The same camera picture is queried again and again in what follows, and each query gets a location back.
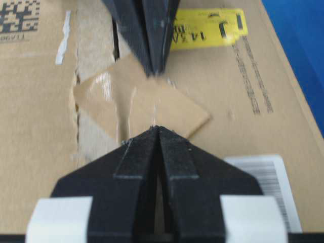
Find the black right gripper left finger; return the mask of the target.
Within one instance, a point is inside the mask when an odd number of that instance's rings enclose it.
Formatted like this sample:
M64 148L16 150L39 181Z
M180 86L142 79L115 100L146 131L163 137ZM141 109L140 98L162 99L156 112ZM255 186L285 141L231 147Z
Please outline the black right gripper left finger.
M147 217L158 127L60 178L38 200L26 242L131 242Z

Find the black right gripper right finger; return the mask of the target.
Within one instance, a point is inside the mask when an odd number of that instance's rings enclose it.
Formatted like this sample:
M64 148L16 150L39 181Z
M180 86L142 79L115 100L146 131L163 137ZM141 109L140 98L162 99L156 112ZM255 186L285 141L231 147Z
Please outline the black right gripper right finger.
M288 242L276 200L257 179L158 128L176 242Z

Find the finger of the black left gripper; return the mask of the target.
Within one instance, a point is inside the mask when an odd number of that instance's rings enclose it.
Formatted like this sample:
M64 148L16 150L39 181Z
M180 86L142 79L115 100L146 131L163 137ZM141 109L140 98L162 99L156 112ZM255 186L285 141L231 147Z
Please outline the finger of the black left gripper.
M119 33L142 65L145 74L150 76L152 64L142 2L105 0L103 3L117 23Z
M179 3L179 0L142 1L153 73L165 70Z

